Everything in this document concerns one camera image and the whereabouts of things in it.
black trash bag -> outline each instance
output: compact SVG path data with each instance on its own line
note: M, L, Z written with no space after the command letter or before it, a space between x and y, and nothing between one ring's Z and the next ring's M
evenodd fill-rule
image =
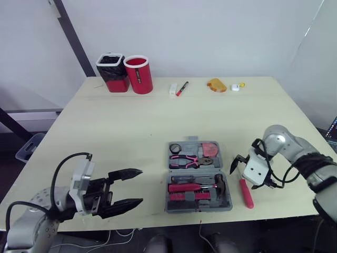
M118 56L105 56L101 59L100 63L102 64L117 63L118 59L119 59ZM119 63L118 66L114 66L114 67L96 66L104 82L113 81L113 80L123 80L127 77L127 72L123 64L124 59L125 57L122 56L121 62Z

gray toolbox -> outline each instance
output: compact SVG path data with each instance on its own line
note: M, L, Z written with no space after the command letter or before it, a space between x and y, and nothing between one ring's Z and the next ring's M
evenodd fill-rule
M189 141L170 142L168 152L170 172L165 208L168 213L232 209L227 179L221 171L223 162L217 142L189 137Z

wooden table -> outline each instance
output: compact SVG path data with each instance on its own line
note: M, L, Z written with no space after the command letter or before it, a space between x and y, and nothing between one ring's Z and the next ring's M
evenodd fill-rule
M247 155L255 140L273 124L311 142L320 152L335 153L299 107L272 77L224 77L228 87L245 82L239 92L211 91L208 78L154 78L154 90L146 95L110 93L100 77L89 77L63 110L48 134L15 181L0 205L0 228L5 228L7 206L16 200L28 201L51 184L59 162L75 152L93 153L96 162L92 179L106 177L112 170L138 168L143 174L117 181L113 200L144 198L135 209L109 219L79 216L61 224L60 231L105 230L187 225L199 223L274 219L316 214L314 193L300 177L285 189L262 187L251 191L254 209L245 207L239 175L229 176L229 166L237 154ZM189 81L179 98L169 97L169 87ZM224 173L230 187L233 209L229 212L168 214L165 212L167 144L197 135L199 140L220 144ZM69 186L78 158L61 169L57 185ZM274 158L273 169L281 177L289 163ZM23 213L15 207L12 221Z

pink-handled pliers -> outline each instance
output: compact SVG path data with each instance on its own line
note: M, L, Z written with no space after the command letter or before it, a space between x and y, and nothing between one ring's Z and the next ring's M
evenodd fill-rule
M196 155L185 155L185 154L176 154L170 156L171 160L174 159L187 159L191 160L193 162L185 164L185 165L179 165L179 164L170 164L170 169L188 169L188 168L199 168L200 165L209 165L213 163L213 160L207 157L198 158Z

white eraser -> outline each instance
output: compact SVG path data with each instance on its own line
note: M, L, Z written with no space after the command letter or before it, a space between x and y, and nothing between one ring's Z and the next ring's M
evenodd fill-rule
M176 83L172 83L170 86L170 90L169 90L169 94L171 97L175 97L175 93L177 91L177 84Z
M231 90L232 91L239 91L240 90L240 86L238 84L232 84Z

